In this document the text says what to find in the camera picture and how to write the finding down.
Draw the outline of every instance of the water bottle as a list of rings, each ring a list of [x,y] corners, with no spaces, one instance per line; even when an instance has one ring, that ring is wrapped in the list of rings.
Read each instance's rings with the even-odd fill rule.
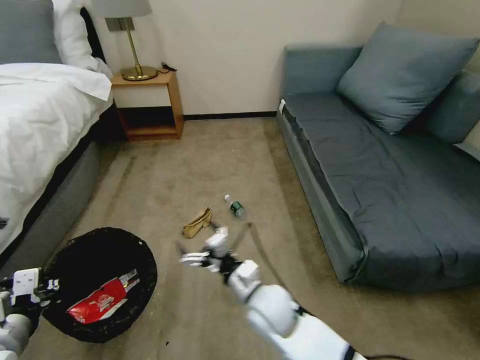
[[[230,195],[225,195],[224,197],[225,201],[230,205],[230,210],[231,212],[237,217],[241,217],[242,214],[245,212],[245,209],[244,207],[242,206],[241,203],[239,203],[238,201],[232,201],[232,199],[230,198]]]

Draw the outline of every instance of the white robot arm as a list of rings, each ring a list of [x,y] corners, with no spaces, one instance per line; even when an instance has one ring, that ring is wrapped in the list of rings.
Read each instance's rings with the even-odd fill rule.
[[[258,265],[237,261],[227,245],[226,227],[215,230],[202,252],[182,251],[181,263],[220,272],[246,305],[253,329],[272,343],[285,360],[366,360],[348,342],[308,313],[279,285],[262,285]]]
[[[59,281],[42,283],[40,268],[19,270],[0,287],[0,360],[17,360],[38,326],[42,307],[59,289]]]

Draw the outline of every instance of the white bed sheet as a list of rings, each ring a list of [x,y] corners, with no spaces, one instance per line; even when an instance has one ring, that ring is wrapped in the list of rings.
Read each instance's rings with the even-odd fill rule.
[[[0,253],[22,231],[57,165],[111,104],[103,73],[63,64],[0,65],[0,218],[6,220]]]

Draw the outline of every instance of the wall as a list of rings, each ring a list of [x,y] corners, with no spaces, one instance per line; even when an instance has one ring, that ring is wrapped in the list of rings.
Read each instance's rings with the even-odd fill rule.
[[[480,37],[480,0],[404,0],[396,24],[445,35]],[[480,51],[468,67],[480,72]]]
[[[150,0],[133,39],[142,64],[178,68],[185,114],[274,111],[284,45],[362,43],[380,21],[395,21],[401,2]],[[127,35],[90,13],[109,66],[131,66]]]

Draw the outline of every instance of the trash bin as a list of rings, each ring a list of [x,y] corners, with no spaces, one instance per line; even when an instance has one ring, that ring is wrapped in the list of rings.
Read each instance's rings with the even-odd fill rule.
[[[113,309],[109,317],[89,322],[72,315],[76,304],[90,299],[97,291],[107,291],[106,284],[129,273],[135,275],[135,284],[131,286],[130,281],[131,288],[124,295],[126,301]],[[62,333],[89,343],[105,343],[128,330],[147,306],[157,284],[157,264],[147,244],[128,231],[112,227],[95,229],[70,240],[45,274],[59,279],[60,289],[43,317]],[[105,301],[102,305],[98,302],[97,310],[108,310],[113,297],[103,295]]]

